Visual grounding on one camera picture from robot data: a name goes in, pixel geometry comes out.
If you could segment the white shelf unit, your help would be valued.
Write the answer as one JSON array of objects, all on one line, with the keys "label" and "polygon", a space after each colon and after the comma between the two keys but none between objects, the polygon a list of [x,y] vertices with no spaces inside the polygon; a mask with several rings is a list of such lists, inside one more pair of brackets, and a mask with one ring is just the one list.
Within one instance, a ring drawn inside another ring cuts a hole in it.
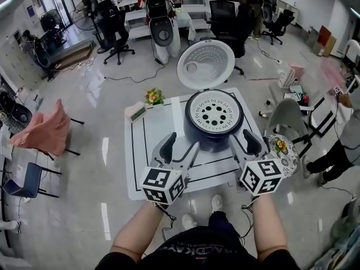
[{"label": "white shelf unit", "polygon": [[[125,26],[130,39],[147,37],[150,35],[146,22],[146,11],[139,7],[137,0],[113,0],[115,5],[125,10]],[[178,27],[188,30],[188,41],[193,42],[198,30],[208,28],[206,20],[210,16],[209,0],[180,0],[174,5]]]}]

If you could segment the grey-green plastic chair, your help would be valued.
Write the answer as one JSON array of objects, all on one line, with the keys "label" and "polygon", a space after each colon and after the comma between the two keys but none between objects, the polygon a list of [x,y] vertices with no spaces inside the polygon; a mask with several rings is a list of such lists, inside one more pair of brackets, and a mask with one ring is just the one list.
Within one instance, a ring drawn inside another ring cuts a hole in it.
[{"label": "grey-green plastic chair", "polygon": [[299,104],[286,98],[277,104],[271,116],[268,119],[265,136],[270,134],[280,134],[292,141],[294,145],[302,143],[297,148],[299,157],[302,158],[312,146],[308,128],[303,121],[302,112]]}]

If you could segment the black office chair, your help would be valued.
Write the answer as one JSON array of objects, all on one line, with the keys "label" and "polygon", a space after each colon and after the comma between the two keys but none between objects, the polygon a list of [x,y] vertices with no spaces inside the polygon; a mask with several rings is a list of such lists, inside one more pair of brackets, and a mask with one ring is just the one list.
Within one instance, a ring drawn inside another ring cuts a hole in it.
[{"label": "black office chair", "polygon": [[119,10],[113,5],[101,11],[102,19],[99,21],[99,27],[104,34],[106,44],[112,49],[103,64],[106,65],[109,58],[117,55],[120,65],[120,53],[130,52],[135,54],[135,50],[128,46],[129,32],[125,28],[125,11]]},{"label": "black office chair", "polygon": [[245,42],[255,28],[255,15],[251,5],[214,0],[210,1],[211,17],[207,21],[215,38],[227,44],[235,58],[245,55]]},{"label": "black office chair", "polygon": [[294,19],[294,13],[285,9],[279,14],[276,21],[264,22],[264,26],[268,31],[262,31],[261,35],[270,37],[271,45],[273,45],[274,39],[279,41],[280,45],[282,45],[283,42],[279,37],[282,37],[286,33],[286,27],[290,25]]}]

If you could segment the black standing fan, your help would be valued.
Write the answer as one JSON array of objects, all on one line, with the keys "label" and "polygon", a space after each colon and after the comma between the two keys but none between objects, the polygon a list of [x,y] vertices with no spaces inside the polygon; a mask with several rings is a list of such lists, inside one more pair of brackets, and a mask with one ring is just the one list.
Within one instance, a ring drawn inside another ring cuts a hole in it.
[{"label": "black standing fan", "polygon": [[98,54],[106,52],[104,42],[101,39],[100,32],[98,31],[96,17],[91,7],[86,6],[83,2],[80,2],[73,11],[72,21],[79,30],[83,32],[91,32],[96,37],[99,44],[99,48],[97,49]]}]

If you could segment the white perforated basket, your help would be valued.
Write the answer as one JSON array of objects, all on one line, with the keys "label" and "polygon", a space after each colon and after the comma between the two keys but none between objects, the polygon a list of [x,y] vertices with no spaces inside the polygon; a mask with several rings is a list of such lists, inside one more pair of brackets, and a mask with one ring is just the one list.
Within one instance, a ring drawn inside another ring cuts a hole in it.
[{"label": "white perforated basket", "polygon": [[295,70],[291,67],[286,69],[278,69],[278,86],[280,88],[289,88],[296,85]]}]

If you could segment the person's right forearm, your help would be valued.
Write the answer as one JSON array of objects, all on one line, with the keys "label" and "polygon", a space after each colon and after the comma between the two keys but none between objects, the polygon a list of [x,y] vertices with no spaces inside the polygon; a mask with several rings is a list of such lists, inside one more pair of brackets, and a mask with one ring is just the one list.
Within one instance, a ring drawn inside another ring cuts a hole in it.
[{"label": "person's right forearm", "polygon": [[263,261],[277,250],[288,250],[280,216],[270,194],[259,196],[252,204],[254,241],[258,260]]}]

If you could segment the navy rice cooker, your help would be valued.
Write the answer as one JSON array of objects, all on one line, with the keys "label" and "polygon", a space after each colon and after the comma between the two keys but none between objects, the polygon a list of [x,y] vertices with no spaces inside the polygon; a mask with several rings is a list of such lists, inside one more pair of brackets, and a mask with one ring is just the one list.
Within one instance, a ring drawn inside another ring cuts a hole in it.
[{"label": "navy rice cooker", "polygon": [[244,111],[238,99],[232,95],[241,109],[241,120],[236,128],[224,133],[209,133],[199,129],[189,115],[190,101],[203,91],[220,90],[235,68],[233,50],[216,39],[204,39],[189,46],[179,57],[177,76],[179,81],[195,93],[188,99],[184,110],[184,133],[191,142],[200,142],[207,152],[221,152],[229,147],[229,136],[236,134],[244,121]]}]

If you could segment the white perforated steamer tray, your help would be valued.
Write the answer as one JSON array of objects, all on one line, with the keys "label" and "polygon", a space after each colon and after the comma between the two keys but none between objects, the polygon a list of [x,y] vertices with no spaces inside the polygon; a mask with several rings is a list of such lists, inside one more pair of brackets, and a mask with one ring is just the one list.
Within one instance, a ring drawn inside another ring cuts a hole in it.
[{"label": "white perforated steamer tray", "polygon": [[241,109],[231,94],[211,90],[199,93],[190,101],[189,115],[199,129],[224,133],[237,127],[241,120]]}]

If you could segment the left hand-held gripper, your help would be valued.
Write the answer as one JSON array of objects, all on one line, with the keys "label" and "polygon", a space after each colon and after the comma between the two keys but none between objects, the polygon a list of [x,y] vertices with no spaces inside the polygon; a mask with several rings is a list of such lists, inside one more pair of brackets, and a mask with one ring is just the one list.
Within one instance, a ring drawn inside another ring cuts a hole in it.
[{"label": "left hand-held gripper", "polygon": [[153,149],[149,166],[145,167],[140,186],[149,202],[169,206],[186,189],[186,176],[200,151],[200,142],[192,144],[179,160],[173,160],[176,132],[165,136]]}]

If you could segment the person's dark trousers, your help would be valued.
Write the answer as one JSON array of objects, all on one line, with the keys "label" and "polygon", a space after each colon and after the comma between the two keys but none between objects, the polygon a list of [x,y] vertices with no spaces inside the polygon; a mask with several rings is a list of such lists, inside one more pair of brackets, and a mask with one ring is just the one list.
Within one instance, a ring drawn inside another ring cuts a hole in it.
[{"label": "person's dark trousers", "polygon": [[228,221],[225,212],[215,211],[209,217],[208,227],[213,230],[221,231],[232,237],[240,237],[234,226]]}]

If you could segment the person's left white shoe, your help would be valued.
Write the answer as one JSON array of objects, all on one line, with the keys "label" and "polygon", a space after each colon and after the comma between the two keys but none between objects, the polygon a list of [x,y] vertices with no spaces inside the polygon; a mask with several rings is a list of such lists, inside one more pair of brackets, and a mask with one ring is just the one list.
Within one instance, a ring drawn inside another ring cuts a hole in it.
[{"label": "person's left white shoe", "polygon": [[184,214],[182,216],[182,225],[185,230],[190,230],[192,228],[197,227],[197,222],[194,220],[192,215]]}]

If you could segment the blue chair with black legs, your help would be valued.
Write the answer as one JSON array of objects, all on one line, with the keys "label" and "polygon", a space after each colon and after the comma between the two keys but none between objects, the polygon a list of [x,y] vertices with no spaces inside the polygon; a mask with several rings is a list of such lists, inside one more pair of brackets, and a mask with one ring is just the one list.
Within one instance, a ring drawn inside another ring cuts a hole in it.
[{"label": "blue chair with black legs", "polygon": [[25,197],[30,199],[36,198],[38,194],[59,198],[59,196],[46,193],[45,190],[40,189],[41,176],[43,171],[62,175],[60,172],[50,170],[35,163],[29,162],[25,172],[24,185],[20,187],[13,179],[9,179],[2,186],[2,190],[11,196]]}]

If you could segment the potted orange flowers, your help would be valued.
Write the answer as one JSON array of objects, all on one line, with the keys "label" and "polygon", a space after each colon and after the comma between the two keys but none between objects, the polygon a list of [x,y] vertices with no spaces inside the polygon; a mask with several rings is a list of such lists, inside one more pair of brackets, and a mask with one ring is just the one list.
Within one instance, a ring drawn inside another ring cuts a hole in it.
[{"label": "potted orange flowers", "polygon": [[163,95],[162,90],[158,88],[153,88],[148,90],[145,95],[145,103],[148,105],[161,105],[164,103],[165,96]]}]

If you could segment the wooden step platform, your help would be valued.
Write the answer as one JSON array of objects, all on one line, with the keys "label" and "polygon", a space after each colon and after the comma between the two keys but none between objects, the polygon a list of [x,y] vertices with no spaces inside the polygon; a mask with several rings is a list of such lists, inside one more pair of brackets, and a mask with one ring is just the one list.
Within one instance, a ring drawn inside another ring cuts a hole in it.
[{"label": "wooden step platform", "polygon": [[62,50],[54,56],[55,64],[60,64],[57,70],[64,70],[89,58],[93,51],[92,41],[82,41]]}]

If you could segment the floral round stool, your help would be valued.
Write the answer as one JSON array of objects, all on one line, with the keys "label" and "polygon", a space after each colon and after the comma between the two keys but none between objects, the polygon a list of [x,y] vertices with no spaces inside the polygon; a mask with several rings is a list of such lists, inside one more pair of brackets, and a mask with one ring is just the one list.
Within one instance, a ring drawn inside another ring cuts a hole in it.
[{"label": "floral round stool", "polygon": [[[287,149],[285,152],[276,152],[275,141],[283,140],[286,143]],[[278,160],[285,178],[291,177],[298,171],[299,154],[293,142],[287,137],[280,134],[270,134],[267,136],[269,144],[269,154]]]}]

